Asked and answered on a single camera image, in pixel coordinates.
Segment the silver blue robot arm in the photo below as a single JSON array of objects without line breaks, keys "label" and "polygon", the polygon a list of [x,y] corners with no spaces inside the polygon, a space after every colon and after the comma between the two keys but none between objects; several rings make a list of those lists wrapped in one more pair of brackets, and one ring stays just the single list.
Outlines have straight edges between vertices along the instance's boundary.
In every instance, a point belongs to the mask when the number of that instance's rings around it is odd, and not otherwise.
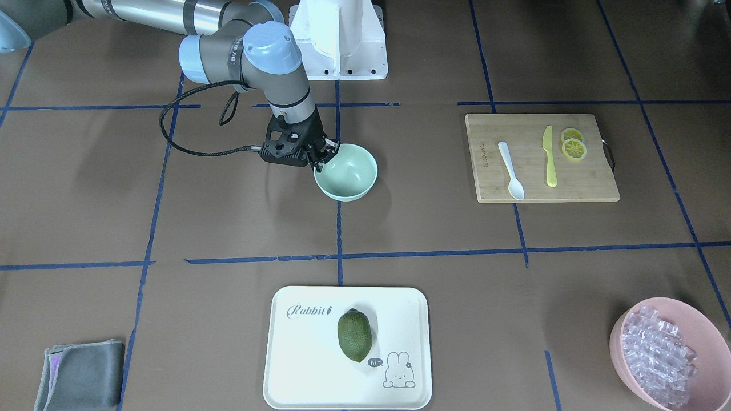
[{"label": "silver blue robot arm", "polygon": [[282,11],[269,1],[3,1],[2,52],[26,49],[45,35],[86,18],[131,22],[181,36],[178,60],[183,75],[198,84],[161,112],[162,135],[176,147],[165,126],[167,113],[183,99],[215,87],[234,88],[220,125],[235,115],[239,96],[259,90],[272,117],[264,142],[239,151],[258,152],[265,162],[320,172],[339,151],[327,137],[295,36]]}]

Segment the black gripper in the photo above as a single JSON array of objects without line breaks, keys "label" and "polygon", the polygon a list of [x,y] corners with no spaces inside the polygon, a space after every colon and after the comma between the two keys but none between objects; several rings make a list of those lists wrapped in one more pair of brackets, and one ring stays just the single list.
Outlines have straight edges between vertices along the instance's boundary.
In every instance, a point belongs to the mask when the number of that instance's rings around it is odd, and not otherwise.
[{"label": "black gripper", "polygon": [[340,143],[327,137],[318,109],[302,122],[288,124],[282,115],[268,123],[268,162],[283,166],[311,166],[319,174],[339,151]]}]

